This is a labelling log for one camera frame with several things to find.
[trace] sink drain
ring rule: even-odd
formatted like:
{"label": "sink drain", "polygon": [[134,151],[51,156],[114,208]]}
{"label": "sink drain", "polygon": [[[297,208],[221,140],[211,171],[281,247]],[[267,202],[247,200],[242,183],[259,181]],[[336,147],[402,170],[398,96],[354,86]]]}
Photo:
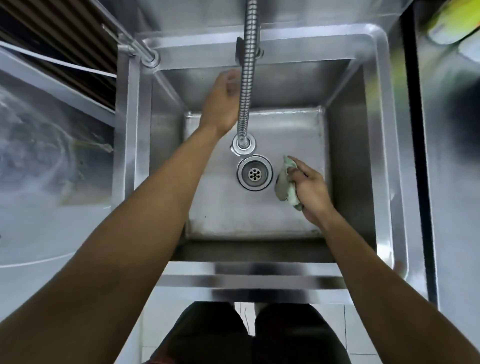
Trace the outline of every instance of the sink drain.
{"label": "sink drain", "polygon": [[262,156],[250,156],[240,162],[237,177],[240,184],[247,190],[263,190],[272,181],[272,165]]}

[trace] tiled floor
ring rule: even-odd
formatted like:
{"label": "tiled floor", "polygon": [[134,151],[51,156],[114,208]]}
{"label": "tiled floor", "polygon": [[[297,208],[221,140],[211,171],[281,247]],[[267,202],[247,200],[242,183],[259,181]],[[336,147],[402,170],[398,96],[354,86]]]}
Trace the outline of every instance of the tiled floor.
{"label": "tiled floor", "polygon": [[[177,297],[164,297],[154,289],[144,309],[142,327],[142,362],[148,360],[162,339],[173,327],[191,301]],[[314,304],[345,345],[352,364],[381,364],[367,331],[352,305]],[[255,309],[253,303],[235,303],[245,327],[255,335]]]}

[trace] flexible faucet hose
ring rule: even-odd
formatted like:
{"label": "flexible faucet hose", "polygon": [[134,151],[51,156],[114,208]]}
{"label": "flexible faucet hose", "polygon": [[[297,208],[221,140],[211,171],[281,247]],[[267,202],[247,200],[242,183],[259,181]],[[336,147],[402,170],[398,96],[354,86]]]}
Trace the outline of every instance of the flexible faucet hose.
{"label": "flexible faucet hose", "polygon": [[244,42],[245,53],[241,69],[240,108],[237,124],[238,144],[241,149],[248,148],[247,138],[248,117],[252,98],[253,74],[255,72],[255,57],[257,55],[258,4],[257,0],[247,0],[245,12]]}

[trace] sink basin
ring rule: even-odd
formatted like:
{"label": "sink basin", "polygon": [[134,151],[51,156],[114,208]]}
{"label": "sink basin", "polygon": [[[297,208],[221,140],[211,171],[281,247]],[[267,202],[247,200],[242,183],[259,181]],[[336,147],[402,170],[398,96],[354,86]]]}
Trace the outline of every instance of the sink basin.
{"label": "sink basin", "polygon": [[[216,76],[236,67],[242,27],[143,36],[161,62],[150,70],[120,49],[114,204],[198,127]],[[260,39],[249,133],[271,182],[245,188],[249,170],[238,173],[229,149],[236,128],[222,138],[158,285],[196,300],[349,302],[320,230],[275,196],[282,157],[293,155],[321,171],[342,216],[426,295],[404,64],[391,71],[390,44],[403,56],[398,26],[268,25]]]}

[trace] green cloth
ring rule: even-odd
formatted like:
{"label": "green cloth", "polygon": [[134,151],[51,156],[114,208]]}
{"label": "green cloth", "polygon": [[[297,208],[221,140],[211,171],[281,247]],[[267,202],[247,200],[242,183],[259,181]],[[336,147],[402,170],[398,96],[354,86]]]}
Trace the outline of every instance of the green cloth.
{"label": "green cloth", "polygon": [[288,201],[298,211],[302,211],[303,205],[297,197],[295,183],[288,176],[288,168],[297,168],[297,164],[290,158],[283,156],[283,166],[275,182],[275,194],[280,201]]}

